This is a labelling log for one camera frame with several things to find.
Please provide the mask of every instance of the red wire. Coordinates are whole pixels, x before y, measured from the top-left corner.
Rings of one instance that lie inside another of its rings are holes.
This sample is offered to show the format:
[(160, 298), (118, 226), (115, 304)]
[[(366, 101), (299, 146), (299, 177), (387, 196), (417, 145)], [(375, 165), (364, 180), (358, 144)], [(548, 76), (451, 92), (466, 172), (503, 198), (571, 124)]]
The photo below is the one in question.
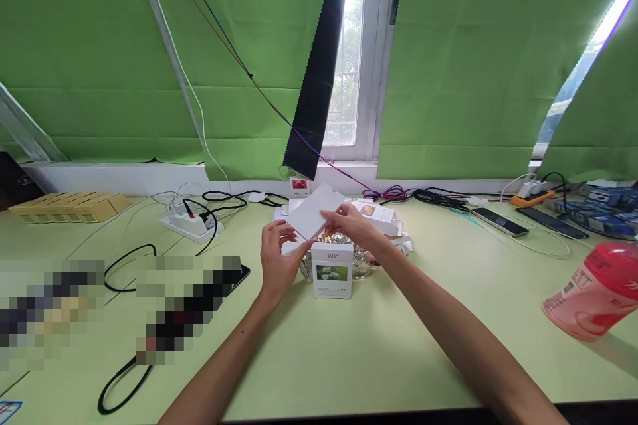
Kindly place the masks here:
[[(197, 10), (199, 10), (199, 12), (201, 13), (201, 16), (204, 17), (204, 19), (207, 21), (208, 25), (210, 25), (210, 27), (213, 29), (213, 31), (215, 32), (215, 34), (217, 35), (217, 38), (219, 39), (219, 41), (221, 41), (223, 43), (223, 45), (226, 47), (226, 49), (228, 50), (228, 53), (231, 54), (231, 56), (233, 57), (233, 59), (237, 62), (237, 64), (241, 67), (242, 70), (244, 70), (244, 72), (248, 75), (248, 77), (251, 79), (251, 81), (253, 82), (253, 84), (255, 85), (255, 88), (257, 89), (257, 91), (259, 91), (261, 93), (261, 96), (264, 97), (264, 99), (268, 102), (268, 104), (282, 117), (286, 120), (286, 117), (276, 108), (276, 106), (274, 104), (272, 104), (272, 102), (268, 99), (268, 97), (264, 94), (264, 92), (261, 90), (261, 88), (259, 88), (259, 85), (255, 82), (255, 79), (253, 78), (253, 75), (250, 74), (250, 72), (244, 68), (244, 66), (241, 64), (241, 62), (239, 61), (239, 59), (233, 54), (233, 51), (229, 48), (229, 46), (226, 44), (226, 42), (222, 39), (221, 35), (217, 32), (217, 29), (215, 28), (215, 25), (213, 25), (213, 23), (208, 19), (208, 17), (206, 16), (206, 14), (204, 13), (204, 11), (201, 9), (201, 7), (199, 6), (199, 3), (197, 2), (197, 0), (192, 0), (193, 3), (195, 4), (195, 6), (197, 7)], [(297, 134), (297, 136), (306, 144), (306, 146), (308, 146), (309, 148), (311, 148), (314, 152), (316, 152), (314, 150), (314, 148), (312, 148), (312, 146), (306, 141), (306, 139), (301, 136), (297, 131), (295, 131), (295, 129), (293, 129), (293, 131)], [(317, 153), (319, 158), (321, 158), (321, 160), (323, 160), (326, 164), (328, 164), (329, 166), (331, 166), (332, 168), (336, 169), (337, 171), (339, 171), (341, 174), (343, 174), (346, 177), (349, 177), (351, 180), (359, 183), (361, 186), (363, 186), (364, 188), (366, 188), (369, 191), (372, 191), (373, 193), (375, 193), (376, 197), (382, 197), (382, 198), (386, 198), (386, 199), (396, 199), (396, 195), (386, 195), (386, 193), (388, 193), (388, 191), (386, 191), (384, 194), (381, 194), (373, 189), (370, 189), (367, 185), (363, 184), (361, 181), (359, 181), (358, 179), (353, 178), (351, 175), (345, 173), (344, 171), (342, 171), (341, 169), (337, 168), (335, 165), (333, 165), (331, 162), (329, 162), (325, 157), (321, 156), (320, 153)]]

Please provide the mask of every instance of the window frame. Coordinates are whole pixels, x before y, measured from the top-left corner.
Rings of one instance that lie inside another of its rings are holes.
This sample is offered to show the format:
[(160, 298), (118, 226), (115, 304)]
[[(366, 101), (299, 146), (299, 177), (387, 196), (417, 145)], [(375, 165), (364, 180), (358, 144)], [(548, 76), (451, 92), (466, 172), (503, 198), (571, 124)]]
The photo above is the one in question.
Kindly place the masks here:
[(376, 159), (394, 34), (391, 6), (392, 0), (364, 0), (355, 143), (322, 146), (321, 154), (330, 161)]

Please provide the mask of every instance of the charger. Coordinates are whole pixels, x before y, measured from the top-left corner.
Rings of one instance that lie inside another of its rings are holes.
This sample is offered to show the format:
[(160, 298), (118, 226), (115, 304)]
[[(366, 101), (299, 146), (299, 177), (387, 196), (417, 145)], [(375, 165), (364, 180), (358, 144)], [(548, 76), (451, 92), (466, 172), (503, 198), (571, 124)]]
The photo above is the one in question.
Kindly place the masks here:
[(523, 186), (521, 186), (520, 191), (516, 196), (525, 199), (527, 196), (532, 194), (532, 189), (535, 185), (536, 184), (534, 181), (528, 181), (527, 183), (523, 184)]

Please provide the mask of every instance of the flower picture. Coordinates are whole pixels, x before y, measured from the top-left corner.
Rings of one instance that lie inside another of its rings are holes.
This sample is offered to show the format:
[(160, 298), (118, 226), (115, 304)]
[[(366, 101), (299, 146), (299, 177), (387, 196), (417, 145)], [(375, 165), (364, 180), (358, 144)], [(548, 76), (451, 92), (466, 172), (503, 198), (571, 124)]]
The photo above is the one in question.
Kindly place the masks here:
[(317, 266), (319, 280), (348, 280), (348, 268), (345, 266)]

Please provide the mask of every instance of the black phone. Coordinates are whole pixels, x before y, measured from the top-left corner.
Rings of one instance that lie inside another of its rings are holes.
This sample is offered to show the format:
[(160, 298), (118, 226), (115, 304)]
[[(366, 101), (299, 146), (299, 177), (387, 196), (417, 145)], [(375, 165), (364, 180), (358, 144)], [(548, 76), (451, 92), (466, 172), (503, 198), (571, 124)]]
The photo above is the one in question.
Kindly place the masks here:
[(516, 208), (516, 210), (527, 216), (530, 219), (534, 219), (539, 224), (548, 227), (551, 230), (555, 230), (556, 232), (560, 232), (561, 234), (565, 234), (573, 239), (587, 239), (589, 234), (581, 231), (580, 229), (576, 229), (575, 227), (571, 227), (564, 221), (552, 217), (548, 214), (545, 214), (542, 211), (534, 208)]
[(473, 209), (472, 214), (483, 219), (488, 224), (493, 225), (496, 229), (503, 231), (505, 234), (509, 234), (511, 237), (521, 237), (525, 234), (529, 234), (529, 230), (523, 226), (519, 226), (515, 222), (505, 219), (503, 216), (496, 214), (494, 211), (490, 211), (487, 208)]

